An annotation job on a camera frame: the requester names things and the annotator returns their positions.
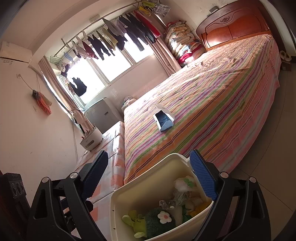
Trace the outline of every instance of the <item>blue gripper pad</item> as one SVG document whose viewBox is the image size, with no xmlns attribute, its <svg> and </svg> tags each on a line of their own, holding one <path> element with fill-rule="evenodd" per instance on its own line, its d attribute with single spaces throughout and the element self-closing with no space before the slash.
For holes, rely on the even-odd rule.
<svg viewBox="0 0 296 241">
<path fill-rule="evenodd" d="M 89 164 L 84 165 L 79 174 L 81 181 L 83 182 L 83 189 L 81 193 L 81 199 L 85 201 L 91 197 L 108 166 L 108 153 L 100 151 L 96 159 Z"/>
<path fill-rule="evenodd" d="M 190 153 L 190 164 L 205 194 L 215 201 L 218 197 L 216 182 L 206 167 L 203 158 L 194 150 Z"/>
</svg>

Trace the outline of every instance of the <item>open white box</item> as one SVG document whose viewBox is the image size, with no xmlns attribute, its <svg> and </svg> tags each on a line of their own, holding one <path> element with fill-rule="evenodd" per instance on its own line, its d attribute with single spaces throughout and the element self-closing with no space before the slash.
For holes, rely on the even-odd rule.
<svg viewBox="0 0 296 241">
<path fill-rule="evenodd" d="M 192 176 L 195 179 L 199 193 L 204 202 L 209 201 L 196 175 L 186 158 L 173 153 L 136 179 L 117 189 L 110 201 L 110 227 L 112 241 L 142 241 L 144 238 L 135 238 L 133 228 L 124 223 L 121 218 L 131 210 L 145 215 L 149 210 L 159 206 L 159 200 L 172 198 L 174 181 L 177 178 Z M 154 240 L 184 240 L 189 241 L 199 231 L 202 222 L 207 216 L 213 202 L 200 214 L 183 223 L 182 225 L 157 237 Z"/>
</svg>

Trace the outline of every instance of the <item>cardboard box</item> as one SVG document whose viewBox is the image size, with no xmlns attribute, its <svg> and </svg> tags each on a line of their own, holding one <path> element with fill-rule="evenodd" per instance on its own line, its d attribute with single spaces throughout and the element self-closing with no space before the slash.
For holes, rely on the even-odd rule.
<svg viewBox="0 0 296 241">
<path fill-rule="evenodd" d="M 282 60 L 281 61 L 281 69 L 282 70 L 285 70 L 285 71 L 292 71 L 291 70 L 291 63 L 290 62 L 287 62 L 285 60 Z"/>
</svg>

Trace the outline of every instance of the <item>white slippers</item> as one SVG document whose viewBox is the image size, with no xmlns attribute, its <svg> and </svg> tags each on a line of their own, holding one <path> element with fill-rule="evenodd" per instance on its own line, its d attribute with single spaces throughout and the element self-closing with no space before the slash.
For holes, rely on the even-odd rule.
<svg viewBox="0 0 296 241">
<path fill-rule="evenodd" d="M 290 62 L 292 60 L 291 55 L 289 55 L 288 53 L 284 52 L 283 50 L 281 50 L 280 52 L 280 56 L 282 60 L 285 60 L 287 62 Z"/>
</svg>

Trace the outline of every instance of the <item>silver bolt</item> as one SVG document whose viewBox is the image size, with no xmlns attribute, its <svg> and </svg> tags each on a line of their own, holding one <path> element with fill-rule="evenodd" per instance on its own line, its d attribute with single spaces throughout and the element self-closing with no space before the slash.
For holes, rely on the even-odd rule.
<svg viewBox="0 0 296 241">
<path fill-rule="evenodd" d="M 42 178 L 42 180 L 41 180 L 41 181 L 42 181 L 43 183 L 47 183 L 47 182 L 48 182 L 48 180 L 49 180 L 49 178 L 48 178 L 48 177 L 44 177 L 44 178 Z"/>
<path fill-rule="evenodd" d="M 257 180 L 255 177 L 250 177 L 250 182 L 255 183 L 255 182 L 257 182 Z"/>
<path fill-rule="evenodd" d="M 220 176 L 221 176 L 222 178 L 228 178 L 228 177 L 229 177 L 229 175 L 228 175 L 227 172 L 221 172 L 221 173 L 220 173 Z"/>
<path fill-rule="evenodd" d="M 73 172 L 70 174 L 70 178 L 76 178 L 78 176 L 78 173 L 77 172 Z"/>
</svg>

